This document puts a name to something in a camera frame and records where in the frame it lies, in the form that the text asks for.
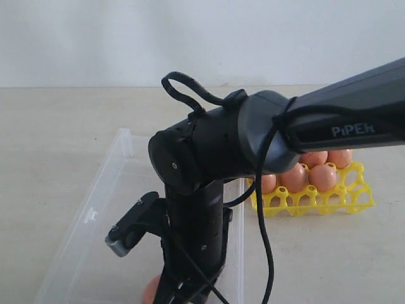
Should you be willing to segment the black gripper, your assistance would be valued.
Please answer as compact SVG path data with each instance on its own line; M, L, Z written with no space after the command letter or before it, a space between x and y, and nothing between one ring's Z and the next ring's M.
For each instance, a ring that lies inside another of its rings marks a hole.
M229 302L216 283L225 268L233 211L222 208L213 215L214 219L191 222L180 232L165 224L161 237L165 265L153 304L207 303L211 293L220 303Z

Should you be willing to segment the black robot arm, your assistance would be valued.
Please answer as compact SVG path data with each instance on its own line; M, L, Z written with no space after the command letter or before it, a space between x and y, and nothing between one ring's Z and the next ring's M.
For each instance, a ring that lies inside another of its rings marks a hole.
M404 60L300 97L274 91L225 98L180 72L162 78L189 116L149 141L165 185L169 237L155 303L203 303L223 268L223 185L290 170L311 151L404 144Z

